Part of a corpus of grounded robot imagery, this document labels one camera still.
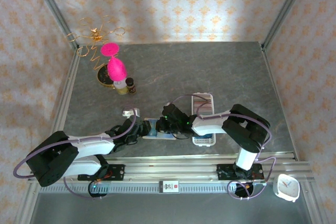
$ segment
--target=patterned wallpaper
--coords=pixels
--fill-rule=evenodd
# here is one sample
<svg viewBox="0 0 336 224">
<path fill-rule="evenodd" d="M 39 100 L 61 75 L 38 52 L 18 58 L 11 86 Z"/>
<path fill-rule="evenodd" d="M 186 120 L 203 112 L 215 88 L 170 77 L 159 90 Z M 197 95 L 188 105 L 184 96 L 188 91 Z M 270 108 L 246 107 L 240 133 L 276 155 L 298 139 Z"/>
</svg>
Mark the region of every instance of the patterned wallpaper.
<svg viewBox="0 0 336 224">
<path fill-rule="evenodd" d="M 82 34 L 78 20 L 90 27 L 112 16 L 109 28 L 127 33 L 111 40 L 263 41 L 285 0 L 55 0 L 71 31 Z"/>
<path fill-rule="evenodd" d="M 267 51 L 302 160 L 336 220 L 336 0 L 297 0 Z"/>
<path fill-rule="evenodd" d="M 0 223 L 13 223 L 26 187 L 13 168 L 50 133 L 72 50 L 44 0 L 0 3 Z"/>
</svg>

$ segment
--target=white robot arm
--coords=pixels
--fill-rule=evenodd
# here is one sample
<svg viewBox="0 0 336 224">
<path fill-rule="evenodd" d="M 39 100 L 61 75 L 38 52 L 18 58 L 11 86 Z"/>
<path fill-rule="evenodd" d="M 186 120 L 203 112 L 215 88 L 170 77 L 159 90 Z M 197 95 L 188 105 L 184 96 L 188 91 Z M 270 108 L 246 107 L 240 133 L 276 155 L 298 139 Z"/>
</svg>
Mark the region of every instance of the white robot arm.
<svg viewBox="0 0 336 224">
<path fill-rule="evenodd" d="M 180 132 L 186 136 L 224 133 L 230 135 L 240 145 L 235 166 L 243 172 L 250 170 L 265 142 L 268 133 L 265 129 L 269 128 L 265 119 L 239 104 L 235 104 L 224 114 L 203 118 L 196 115 L 187 116 L 173 104 L 165 106 L 162 114 L 163 117 L 156 123 L 157 131 Z M 142 121 L 136 116 L 132 121 L 127 119 L 122 126 L 90 137 L 67 136 L 63 131 L 55 132 L 34 151 L 59 141 L 68 140 L 69 143 L 46 149 L 31 157 L 27 164 L 41 186 L 49 186 L 69 175 L 99 178 L 107 172 L 107 162 L 102 155 L 136 143 L 138 137 L 147 135 L 150 129 L 148 121 Z"/>
</svg>

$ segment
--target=white label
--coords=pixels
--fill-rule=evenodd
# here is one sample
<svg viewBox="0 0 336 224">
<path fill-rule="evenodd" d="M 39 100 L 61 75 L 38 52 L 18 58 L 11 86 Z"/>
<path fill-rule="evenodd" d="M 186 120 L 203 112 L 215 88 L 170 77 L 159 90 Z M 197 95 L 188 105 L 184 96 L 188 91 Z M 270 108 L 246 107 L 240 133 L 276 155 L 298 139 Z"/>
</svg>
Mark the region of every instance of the white label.
<svg viewBox="0 0 336 224">
<path fill-rule="evenodd" d="M 160 192 L 162 193 L 178 193 L 180 191 L 178 180 L 167 180 L 160 182 Z"/>
</svg>

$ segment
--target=black bottle cap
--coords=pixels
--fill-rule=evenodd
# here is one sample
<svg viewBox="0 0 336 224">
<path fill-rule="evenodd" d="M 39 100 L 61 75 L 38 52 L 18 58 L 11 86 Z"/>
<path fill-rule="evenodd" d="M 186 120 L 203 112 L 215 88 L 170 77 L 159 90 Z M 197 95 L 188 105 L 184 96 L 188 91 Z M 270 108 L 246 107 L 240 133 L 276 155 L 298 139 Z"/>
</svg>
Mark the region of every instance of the black bottle cap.
<svg viewBox="0 0 336 224">
<path fill-rule="evenodd" d="M 133 86 L 133 85 L 134 85 L 133 78 L 128 77 L 128 78 L 126 79 L 126 85 L 127 85 L 127 86 Z"/>
</svg>

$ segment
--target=small bottle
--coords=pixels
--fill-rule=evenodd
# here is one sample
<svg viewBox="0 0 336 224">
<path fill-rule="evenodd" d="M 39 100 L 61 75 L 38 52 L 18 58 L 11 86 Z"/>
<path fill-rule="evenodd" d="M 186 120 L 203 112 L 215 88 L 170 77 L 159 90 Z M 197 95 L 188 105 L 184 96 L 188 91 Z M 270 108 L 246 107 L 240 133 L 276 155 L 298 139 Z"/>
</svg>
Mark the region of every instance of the small bottle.
<svg viewBox="0 0 336 224">
<path fill-rule="evenodd" d="M 128 91 L 130 92 L 130 94 L 135 94 L 137 92 L 136 91 L 137 89 L 134 86 L 133 78 L 128 77 L 126 79 L 126 85 L 127 85 L 127 88 L 128 88 Z"/>
<path fill-rule="evenodd" d="M 118 94 L 127 94 L 128 93 L 128 87 L 125 82 L 126 79 L 123 79 L 121 81 L 114 81 L 113 85 L 115 87 L 115 90 Z"/>
</svg>

